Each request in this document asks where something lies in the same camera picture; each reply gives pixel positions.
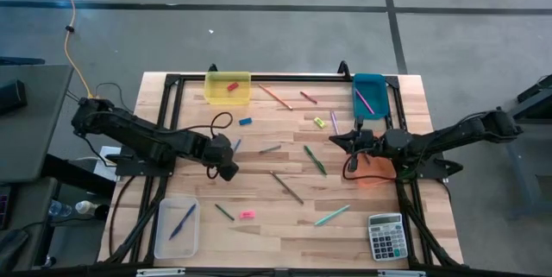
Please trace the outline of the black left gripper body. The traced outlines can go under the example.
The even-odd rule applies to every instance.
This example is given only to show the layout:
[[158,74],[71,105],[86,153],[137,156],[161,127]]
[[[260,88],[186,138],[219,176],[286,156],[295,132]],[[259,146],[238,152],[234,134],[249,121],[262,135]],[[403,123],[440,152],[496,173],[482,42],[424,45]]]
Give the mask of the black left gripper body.
[[226,167],[233,162],[234,150],[226,135],[215,135],[205,146],[202,163],[207,167]]

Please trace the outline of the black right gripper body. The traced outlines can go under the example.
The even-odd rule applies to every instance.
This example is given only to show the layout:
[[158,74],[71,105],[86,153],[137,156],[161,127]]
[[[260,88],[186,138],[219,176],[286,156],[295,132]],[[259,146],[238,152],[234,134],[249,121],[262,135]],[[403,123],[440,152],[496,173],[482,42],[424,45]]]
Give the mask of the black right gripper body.
[[371,129],[363,129],[364,116],[358,116],[354,120],[354,127],[349,132],[349,147],[347,149],[351,159],[348,164],[348,171],[353,173],[358,167],[358,154],[373,151],[376,143],[376,137]]

